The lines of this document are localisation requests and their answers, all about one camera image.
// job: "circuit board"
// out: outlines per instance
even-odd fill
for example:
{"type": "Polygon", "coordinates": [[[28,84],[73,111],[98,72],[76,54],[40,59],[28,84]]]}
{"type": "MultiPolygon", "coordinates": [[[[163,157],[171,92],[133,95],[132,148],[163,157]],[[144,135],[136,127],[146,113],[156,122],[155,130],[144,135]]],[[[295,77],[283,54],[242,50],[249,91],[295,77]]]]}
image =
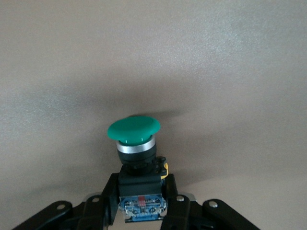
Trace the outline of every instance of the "circuit board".
{"type": "Polygon", "coordinates": [[[120,197],[119,209],[123,212],[125,222],[152,221],[163,217],[166,201],[162,194],[135,195],[120,197]]]}

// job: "green button cap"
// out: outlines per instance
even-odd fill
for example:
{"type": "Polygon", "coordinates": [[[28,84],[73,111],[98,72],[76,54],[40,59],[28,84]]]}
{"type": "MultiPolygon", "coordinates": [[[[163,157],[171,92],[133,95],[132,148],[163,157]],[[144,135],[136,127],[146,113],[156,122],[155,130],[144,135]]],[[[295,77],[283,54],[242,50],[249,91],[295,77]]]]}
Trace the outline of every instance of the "green button cap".
{"type": "Polygon", "coordinates": [[[107,135],[127,146],[146,143],[158,132],[160,123],[149,116],[131,116],[114,122],[107,130],[107,135]]]}

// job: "gray wall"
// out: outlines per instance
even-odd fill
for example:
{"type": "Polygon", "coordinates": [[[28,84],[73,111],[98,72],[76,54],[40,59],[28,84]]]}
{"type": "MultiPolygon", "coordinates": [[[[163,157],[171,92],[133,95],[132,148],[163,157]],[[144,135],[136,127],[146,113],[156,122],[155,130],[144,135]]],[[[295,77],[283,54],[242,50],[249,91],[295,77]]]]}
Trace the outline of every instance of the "gray wall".
{"type": "Polygon", "coordinates": [[[0,1],[0,229],[102,191],[133,114],[180,191],[306,229],[306,63],[305,0],[0,1]]]}

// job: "red component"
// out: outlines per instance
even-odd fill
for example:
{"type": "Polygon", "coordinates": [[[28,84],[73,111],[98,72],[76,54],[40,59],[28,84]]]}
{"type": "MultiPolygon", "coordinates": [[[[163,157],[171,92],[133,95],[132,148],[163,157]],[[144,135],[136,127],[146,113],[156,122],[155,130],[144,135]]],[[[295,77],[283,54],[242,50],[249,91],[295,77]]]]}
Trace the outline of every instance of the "red component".
{"type": "Polygon", "coordinates": [[[139,198],[139,206],[144,207],[146,206],[145,196],[141,195],[139,198]]]}

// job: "silver bolt head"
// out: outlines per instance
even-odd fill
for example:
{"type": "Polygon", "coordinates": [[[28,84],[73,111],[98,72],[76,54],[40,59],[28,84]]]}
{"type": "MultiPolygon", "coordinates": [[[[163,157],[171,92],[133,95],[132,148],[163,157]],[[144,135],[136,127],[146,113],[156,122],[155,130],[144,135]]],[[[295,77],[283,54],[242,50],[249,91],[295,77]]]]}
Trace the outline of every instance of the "silver bolt head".
{"type": "Polygon", "coordinates": [[[184,197],[181,196],[181,195],[178,195],[178,196],[176,197],[176,199],[177,199],[177,201],[179,201],[179,202],[184,201],[184,197]]]}
{"type": "Polygon", "coordinates": [[[96,202],[98,202],[98,201],[99,201],[99,198],[98,198],[98,197],[95,197],[95,198],[92,199],[92,202],[93,202],[93,203],[96,203],[96,202]]]}
{"type": "Polygon", "coordinates": [[[59,205],[59,206],[57,206],[57,210],[62,210],[63,208],[65,208],[65,205],[59,205]]]}
{"type": "Polygon", "coordinates": [[[211,200],[211,201],[209,201],[209,206],[210,207],[218,207],[218,204],[215,201],[211,200]]]}

